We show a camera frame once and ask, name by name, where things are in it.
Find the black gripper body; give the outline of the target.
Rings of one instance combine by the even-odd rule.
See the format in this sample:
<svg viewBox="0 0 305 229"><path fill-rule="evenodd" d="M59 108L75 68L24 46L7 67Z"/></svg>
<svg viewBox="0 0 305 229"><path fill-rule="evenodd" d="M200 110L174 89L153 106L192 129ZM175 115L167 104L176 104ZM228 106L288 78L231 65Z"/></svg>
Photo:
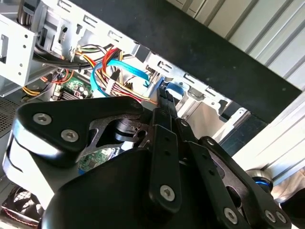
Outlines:
<svg viewBox="0 0 305 229"><path fill-rule="evenodd" d="M137 149L117 156L61 187L41 220L44 229L205 229L203 199L185 181L182 205L170 214L149 196L150 173L160 167L165 184L174 171L184 171L176 152Z"/></svg>

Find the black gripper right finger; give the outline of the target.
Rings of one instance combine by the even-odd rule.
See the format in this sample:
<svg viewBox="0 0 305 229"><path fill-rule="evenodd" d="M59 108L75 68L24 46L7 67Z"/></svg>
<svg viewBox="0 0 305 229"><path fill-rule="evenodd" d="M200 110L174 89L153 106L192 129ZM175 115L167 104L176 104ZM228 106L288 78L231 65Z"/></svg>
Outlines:
<svg viewBox="0 0 305 229"><path fill-rule="evenodd" d="M189 124L177 116L174 98L167 97L182 156L203 185L207 218L213 229L290 229L291 220L271 196L271 178L260 170L244 171L212 138L197 139Z"/></svg>

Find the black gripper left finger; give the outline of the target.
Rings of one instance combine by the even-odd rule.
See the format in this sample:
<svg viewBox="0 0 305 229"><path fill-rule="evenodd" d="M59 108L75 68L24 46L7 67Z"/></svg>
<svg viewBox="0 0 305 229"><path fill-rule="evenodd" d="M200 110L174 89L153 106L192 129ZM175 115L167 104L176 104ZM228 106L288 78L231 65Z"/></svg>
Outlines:
<svg viewBox="0 0 305 229"><path fill-rule="evenodd" d="M3 170L17 185L35 194L46 208L55 192L79 176L84 156L129 141L124 154L148 156L148 196L169 212L180 198L177 117L173 97L158 89L157 107L144 108L128 96L24 104L17 109Z"/></svg>

